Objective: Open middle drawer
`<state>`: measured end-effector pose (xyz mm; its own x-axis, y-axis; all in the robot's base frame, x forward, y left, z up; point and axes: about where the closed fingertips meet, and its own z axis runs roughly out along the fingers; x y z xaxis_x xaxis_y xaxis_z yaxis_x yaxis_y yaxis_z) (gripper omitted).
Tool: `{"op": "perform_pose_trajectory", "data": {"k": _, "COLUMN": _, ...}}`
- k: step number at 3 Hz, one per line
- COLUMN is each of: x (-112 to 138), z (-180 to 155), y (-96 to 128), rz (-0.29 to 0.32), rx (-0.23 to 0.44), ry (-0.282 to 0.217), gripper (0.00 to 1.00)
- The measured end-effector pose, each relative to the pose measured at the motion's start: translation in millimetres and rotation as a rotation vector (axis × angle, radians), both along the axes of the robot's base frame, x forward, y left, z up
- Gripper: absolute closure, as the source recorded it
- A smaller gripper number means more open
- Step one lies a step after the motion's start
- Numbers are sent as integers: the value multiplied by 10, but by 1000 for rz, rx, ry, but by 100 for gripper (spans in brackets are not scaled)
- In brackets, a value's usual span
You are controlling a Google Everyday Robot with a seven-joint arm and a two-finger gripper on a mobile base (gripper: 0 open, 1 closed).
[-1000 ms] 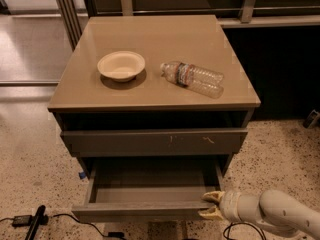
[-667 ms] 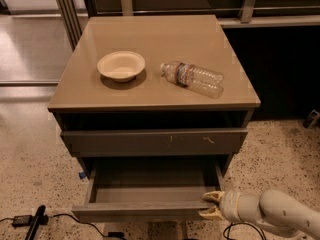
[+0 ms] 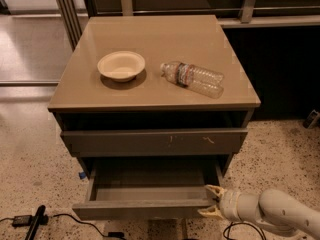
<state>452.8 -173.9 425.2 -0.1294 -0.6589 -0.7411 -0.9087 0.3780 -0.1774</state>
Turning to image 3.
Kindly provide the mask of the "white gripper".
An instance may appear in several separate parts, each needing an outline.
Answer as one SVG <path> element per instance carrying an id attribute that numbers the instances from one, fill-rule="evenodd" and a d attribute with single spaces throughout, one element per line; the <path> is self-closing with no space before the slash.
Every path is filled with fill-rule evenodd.
<path id="1" fill-rule="evenodd" d="M 239 191 L 225 190 L 220 186 L 206 185 L 206 191 L 212 200 L 219 201 L 219 208 L 216 205 L 199 209 L 198 213 L 205 218 L 222 220 L 223 216 L 232 222 L 240 222 L 238 214 Z"/>

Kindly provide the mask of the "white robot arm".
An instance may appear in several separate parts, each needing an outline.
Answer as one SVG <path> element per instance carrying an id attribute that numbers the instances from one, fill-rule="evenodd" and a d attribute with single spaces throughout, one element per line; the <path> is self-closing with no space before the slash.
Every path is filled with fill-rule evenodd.
<path id="1" fill-rule="evenodd" d="M 206 185 L 205 189 L 212 205 L 198 210 L 203 217 L 249 222 L 283 237 L 292 237 L 300 230 L 320 240 L 320 212 L 281 190 L 247 194 L 214 185 Z"/>

